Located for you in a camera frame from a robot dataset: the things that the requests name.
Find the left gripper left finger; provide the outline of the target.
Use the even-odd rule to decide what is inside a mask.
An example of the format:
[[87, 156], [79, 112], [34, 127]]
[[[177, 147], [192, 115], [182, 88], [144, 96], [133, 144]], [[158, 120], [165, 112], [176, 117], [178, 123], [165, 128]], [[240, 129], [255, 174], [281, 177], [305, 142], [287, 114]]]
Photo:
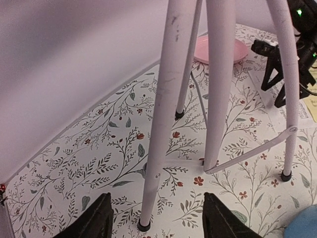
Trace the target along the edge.
[[110, 238], [113, 217], [111, 194], [103, 193], [73, 224], [54, 238]]

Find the lilac music stand with tripod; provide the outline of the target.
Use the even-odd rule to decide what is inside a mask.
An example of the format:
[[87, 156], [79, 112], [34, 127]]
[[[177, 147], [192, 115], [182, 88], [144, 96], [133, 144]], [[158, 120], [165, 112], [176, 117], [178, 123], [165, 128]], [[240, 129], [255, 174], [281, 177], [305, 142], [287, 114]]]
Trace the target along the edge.
[[[167, 141], [178, 105], [185, 74], [195, 49], [195, 39], [200, 20], [201, 1], [171, 0], [168, 3], [158, 74], [157, 93], [151, 129], [146, 177], [143, 190], [141, 216], [138, 229], [146, 232], [151, 227], [151, 214], [159, 186], [160, 174], [165, 161]], [[208, 112], [205, 113], [207, 127], [204, 172], [213, 174], [255, 156], [262, 151], [285, 142], [283, 181], [292, 177], [292, 162], [298, 130], [299, 68], [294, 30], [288, 3], [285, 0], [267, 2], [272, 16], [281, 56], [286, 93], [287, 128], [276, 138], [224, 164], [216, 163], [220, 139], [223, 134], [233, 70], [233, 54], [229, 59], [215, 59], [217, 45], [233, 48], [235, 41], [235, 1], [207, 1], [207, 23], [209, 36], [209, 80]]]

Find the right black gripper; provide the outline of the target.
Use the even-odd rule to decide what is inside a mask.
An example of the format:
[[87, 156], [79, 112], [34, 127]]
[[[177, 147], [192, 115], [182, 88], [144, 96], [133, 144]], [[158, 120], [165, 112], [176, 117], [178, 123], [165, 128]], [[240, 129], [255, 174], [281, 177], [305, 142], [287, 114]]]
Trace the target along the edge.
[[[300, 33], [297, 40], [297, 53], [299, 57], [300, 85], [310, 95], [316, 95], [308, 89], [308, 84], [316, 84], [316, 80], [309, 72], [317, 60], [317, 2], [314, 0], [294, 1], [294, 27]], [[266, 48], [262, 53], [267, 57], [261, 89], [266, 91], [280, 82], [283, 76], [279, 47]], [[281, 108], [286, 105], [285, 84], [280, 89], [274, 106]]]

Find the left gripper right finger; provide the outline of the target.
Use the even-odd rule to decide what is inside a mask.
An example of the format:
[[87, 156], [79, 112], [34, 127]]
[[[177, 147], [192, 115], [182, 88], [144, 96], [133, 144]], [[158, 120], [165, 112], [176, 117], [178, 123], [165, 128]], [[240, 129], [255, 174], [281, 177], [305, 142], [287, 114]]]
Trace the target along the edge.
[[213, 193], [204, 193], [203, 230], [205, 238], [258, 238]]

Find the yellow sheet music page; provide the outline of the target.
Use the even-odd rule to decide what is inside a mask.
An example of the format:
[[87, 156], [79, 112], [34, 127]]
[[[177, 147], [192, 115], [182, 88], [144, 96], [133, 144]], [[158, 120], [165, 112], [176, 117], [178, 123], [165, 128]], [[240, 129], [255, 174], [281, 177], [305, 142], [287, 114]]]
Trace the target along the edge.
[[303, 101], [310, 112], [312, 119], [314, 122], [317, 122], [317, 97], [310, 95], [304, 98]]

